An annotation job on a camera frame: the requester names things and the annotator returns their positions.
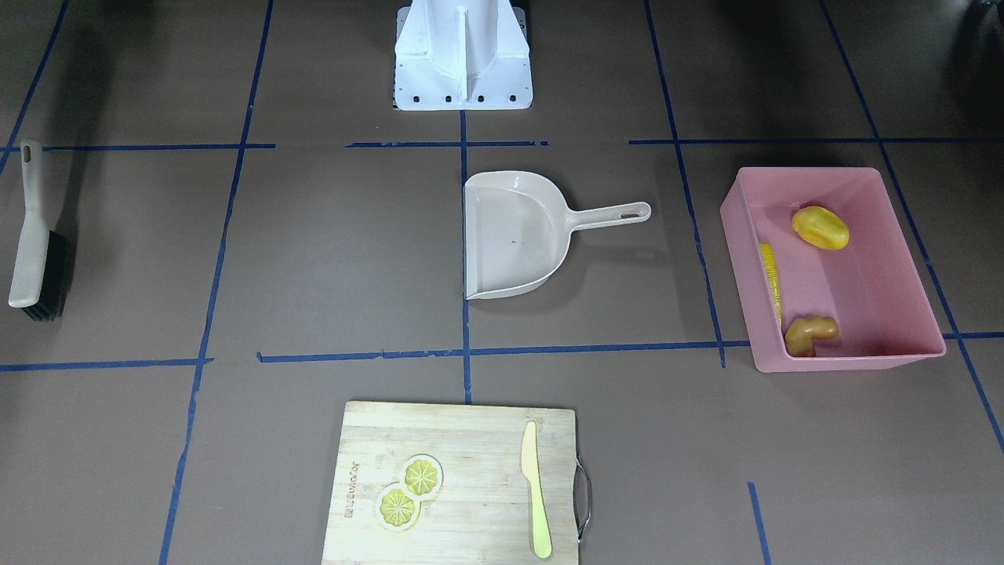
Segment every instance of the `toy fruit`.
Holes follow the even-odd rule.
[[[420,454],[405,463],[402,484],[408,496],[416,501],[424,501],[436,496],[443,486],[443,468],[436,458]]]
[[[774,247],[766,241],[761,241],[760,254],[763,255],[763,269],[767,272],[770,296],[774,299],[774,312],[777,314],[777,325],[784,326],[784,319],[781,318],[781,281],[777,277],[777,260],[774,258]]]
[[[847,224],[822,206],[806,206],[795,212],[791,227],[802,239],[820,249],[842,249],[850,241]]]
[[[389,485],[380,496],[380,515],[382,524],[392,532],[407,530],[415,524],[422,508],[402,490],[400,483]]]
[[[830,340],[840,335],[836,320],[829,316],[795,318],[784,333],[784,348],[792,357],[815,357],[816,340]]]

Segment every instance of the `dustpan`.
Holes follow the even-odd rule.
[[[464,185],[465,296],[529,293],[554,273],[573,231],[644,222],[646,202],[575,211],[550,180],[526,171],[478,173]]]

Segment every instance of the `yellow potato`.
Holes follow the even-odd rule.
[[[806,206],[795,212],[791,227],[802,239],[820,249],[842,249],[850,241],[847,224],[822,206]]]

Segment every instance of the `knife handle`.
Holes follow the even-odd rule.
[[[530,506],[533,508],[533,553],[541,559],[551,555],[551,531],[547,527],[547,513],[544,512],[544,494],[540,481],[530,485]]]

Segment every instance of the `cutting board handle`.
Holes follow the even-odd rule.
[[[579,476],[585,481],[585,518],[582,520],[581,524],[578,521],[578,501],[574,500],[574,496],[578,493],[578,489],[572,488],[572,498],[573,505],[575,507],[575,525],[578,526],[578,543],[582,543],[582,535],[585,533],[585,529],[589,527],[589,522],[592,520],[592,480],[589,479],[589,472],[585,471],[585,466],[582,465],[582,458],[575,456],[575,480],[573,485],[578,485]]]

